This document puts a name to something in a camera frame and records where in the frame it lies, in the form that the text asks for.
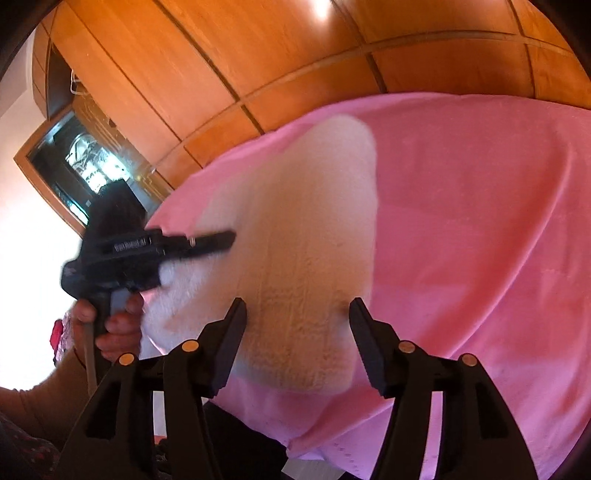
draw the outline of person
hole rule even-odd
[[[96,339],[102,356],[115,362],[123,353],[139,355],[144,300],[129,297],[125,310],[106,322]],[[27,391],[0,387],[0,480],[50,480],[68,435],[88,401],[83,325],[96,312],[85,300],[69,312],[74,346],[51,375]]]

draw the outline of sleeve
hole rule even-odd
[[[73,349],[31,390],[0,387],[0,411],[29,435],[60,450],[87,402],[86,371]]]

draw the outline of metal pin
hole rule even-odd
[[[475,367],[478,365],[478,359],[471,353],[465,353],[462,355],[462,362],[469,367]]]
[[[413,353],[416,350],[416,346],[414,343],[409,342],[408,340],[403,340],[398,344],[398,350],[402,353]]]
[[[199,343],[197,340],[187,340],[183,343],[183,346],[181,348],[183,349],[183,352],[194,352],[199,348]]]
[[[135,355],[132,353],[124,353],[123,355],[121,355],[119,357],[119,363],[121,365],[123,365],[124,367],[127,367],[128,365],[131,365],[132,363],[134,363],[135,360]]]

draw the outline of human hand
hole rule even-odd
[[[139,342],[142,338],[141,322],[144,312],[144,299],[139,293],[131,295],[125,310],[115,313],[105,323],[108,333],[95,340],[102,356],[115,362],[123,353],[139,355]],[[78,300],[70,311],[74,350],[84,363],[84,324],[95,321],[96,310],[86,300]]]

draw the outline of pink fabric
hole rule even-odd
[[[433,355],[477,355],[548,478],[591,417],[591,112],[429,93],[328,106],[221,156],[151,225],[190,235],[220,184],[337,113],[366,122],[377,144],[371,313]],[[341,395],[231,376],[214,402],[291,457],[323,458],[363,479],[392,405],[370,387],[361,360]],[[440,421],[436,409],[432,424]],[[430,434],[423,478],[433,477],[437,442]]]

